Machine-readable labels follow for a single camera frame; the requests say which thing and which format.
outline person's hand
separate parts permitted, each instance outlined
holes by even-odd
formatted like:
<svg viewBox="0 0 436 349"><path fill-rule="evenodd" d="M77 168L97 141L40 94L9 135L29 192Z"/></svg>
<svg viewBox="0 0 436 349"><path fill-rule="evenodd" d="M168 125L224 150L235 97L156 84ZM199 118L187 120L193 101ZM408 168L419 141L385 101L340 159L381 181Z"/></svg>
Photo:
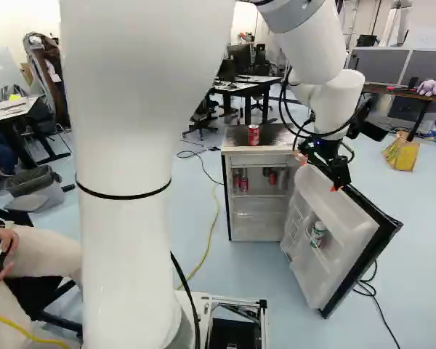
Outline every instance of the person's hand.
<svg viewBox="0 0 436 349"><path fill-rule="evenodd" d="M436 81L435 80L423 81L416 91L420 95L425 95L428 97L434 96L436 95Z"/></svg>
<svg viewBox="0 0 436 349"><path fill-rule="evenodd" d="M20 238L10 229L2 229L0 228L0 240L2 242L3 251L8 251L7 259L10 258L17 250L18 245L20 244ZM0 272L0 281L2 281L11 271L15 264L13 262L7 263L7 265Z"/></svg>

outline soda can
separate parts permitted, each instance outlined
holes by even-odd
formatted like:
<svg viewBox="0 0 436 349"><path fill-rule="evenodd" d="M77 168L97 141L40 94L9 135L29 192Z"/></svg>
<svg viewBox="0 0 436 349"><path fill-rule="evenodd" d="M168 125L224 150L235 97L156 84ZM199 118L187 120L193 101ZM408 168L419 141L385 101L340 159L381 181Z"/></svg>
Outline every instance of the soda can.
<svg viewBox="0 0 436 349"><path fill-rule="evenodd" d="M236 169L234 171L234 188L240 190L241 189L241 171L239 169Z"/></svg>
<svg viewBox="0 0 436 349"><path fill-rule="evenodd" d="M270 185L276 185L278 183L278 174L275 171L271 171L268 175L268 180Z"/></svg>
<svg viewBox="0 0 436 349"><path fill-rule="evenodd" d="M247 177L247 169L243 169L241 176L241 191L247 193L249 191L249 178Z"/></svg>
<svg viewBox="0 0 436 349"><path fill-rule="evenodd" d="M249 180L247 179L247 177L242 177L241 178L241 191L243 193L247 193L247 191L249 191Z"/></svg>
<svg viewBox="0 0 436 349"><path fill-rule="evenodd" d="M312 233L310 234L310 245L314 248L320 248L323 245L323 239L326 235L326 225L320 220L315 222L312 228Z"/></svg>
<svg viewBox="0 0 436 349"><path fill-rule="evenodd" d="M258 145L260 142L259 125L249 125L249 145Z"/></svg>

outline white can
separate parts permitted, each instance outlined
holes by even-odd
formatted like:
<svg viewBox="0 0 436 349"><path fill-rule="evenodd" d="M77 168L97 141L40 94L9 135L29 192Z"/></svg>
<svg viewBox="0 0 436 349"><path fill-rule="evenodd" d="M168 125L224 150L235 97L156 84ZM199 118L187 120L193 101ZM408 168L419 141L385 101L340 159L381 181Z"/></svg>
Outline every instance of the white can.
<svg viewBox="0 0 436 349"><path fill-rule="evenodd" d="M325 223L320 220L315 222L312 228L312 233L310 234L310 245L315 248L322 247L323 238L327 231Z"/></svg>

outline gray partition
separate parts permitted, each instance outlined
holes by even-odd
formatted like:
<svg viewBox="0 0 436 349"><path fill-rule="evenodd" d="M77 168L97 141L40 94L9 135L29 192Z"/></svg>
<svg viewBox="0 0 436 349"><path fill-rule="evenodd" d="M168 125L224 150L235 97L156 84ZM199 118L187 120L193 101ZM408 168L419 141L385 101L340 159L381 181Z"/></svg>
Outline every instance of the gray partition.
<svg viewBox="0 0 436 349"><path fill-rule="evenodd" d="M415 49L405 70L401 84L407 85L411 77L418 76L419 81L436 80L436 51Z"/></svg>
<svg viewBox="0 0 436 349"><path fill-rule="evenodd" d="M348 68L365 75L367 82L397 84L408 49L353 49Z"/></svg>

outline fridge door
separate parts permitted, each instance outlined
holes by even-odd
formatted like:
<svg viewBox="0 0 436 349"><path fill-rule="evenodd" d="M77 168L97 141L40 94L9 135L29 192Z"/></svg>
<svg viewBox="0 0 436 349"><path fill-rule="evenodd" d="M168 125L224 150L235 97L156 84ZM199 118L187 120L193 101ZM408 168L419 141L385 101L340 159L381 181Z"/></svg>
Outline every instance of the fridge door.
<svg viewBox="0 0 436 349"><path fill-rule="evenodd" d="M294 183L281 249L308 305L328 318L402 223L351 185L331 191L332 181L313 165L300 167ZM312 237L317 221L327 228L320 246Z"/></svg>

